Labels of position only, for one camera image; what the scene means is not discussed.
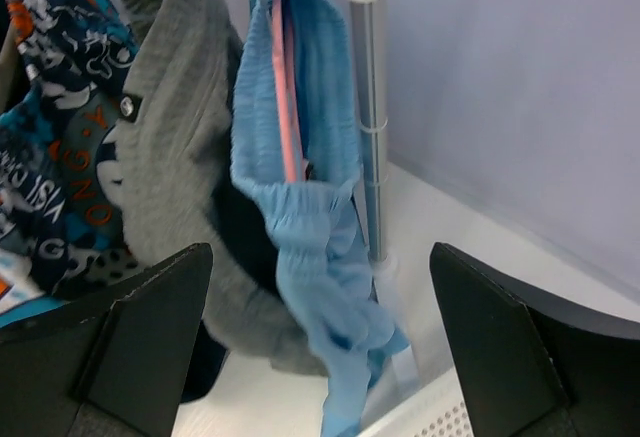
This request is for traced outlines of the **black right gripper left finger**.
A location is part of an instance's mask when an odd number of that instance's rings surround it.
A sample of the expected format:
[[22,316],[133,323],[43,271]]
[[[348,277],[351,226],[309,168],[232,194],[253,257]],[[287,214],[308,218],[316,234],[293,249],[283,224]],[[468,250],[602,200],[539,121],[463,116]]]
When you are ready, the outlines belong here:
[[2,328],[2,435],[170,435],[212,262],[195,244]]

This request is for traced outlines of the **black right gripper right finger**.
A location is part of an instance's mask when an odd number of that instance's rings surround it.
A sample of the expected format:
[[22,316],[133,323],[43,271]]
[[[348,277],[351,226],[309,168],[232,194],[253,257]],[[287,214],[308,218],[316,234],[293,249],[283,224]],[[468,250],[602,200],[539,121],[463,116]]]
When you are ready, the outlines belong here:
[[638,323],[445,243],[430,273],[475,435],[638,435]]

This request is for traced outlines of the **light blue shorts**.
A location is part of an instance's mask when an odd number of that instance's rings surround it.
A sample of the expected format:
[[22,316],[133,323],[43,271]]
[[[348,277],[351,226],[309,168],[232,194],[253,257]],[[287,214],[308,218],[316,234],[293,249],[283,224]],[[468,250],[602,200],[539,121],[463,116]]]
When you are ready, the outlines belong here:
[[355,203],[362,163],[348,27],[332,0],[286,0],[306,179],[286,182],[272,65],[272,0],[251,0],[234,89],[231,177],[260,209],[276,285],[328,372],[321,432],[355,436],[386,361],[408,347],[373,294]]

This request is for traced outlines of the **pink clothes hanger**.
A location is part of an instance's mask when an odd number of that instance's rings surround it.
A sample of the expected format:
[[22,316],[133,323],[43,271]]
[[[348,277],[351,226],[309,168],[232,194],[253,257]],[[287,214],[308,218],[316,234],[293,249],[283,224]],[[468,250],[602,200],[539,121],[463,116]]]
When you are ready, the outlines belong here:
[[295,39],[286,0],[272,0],[272,65],[286,182],[306,179],[295,79]]

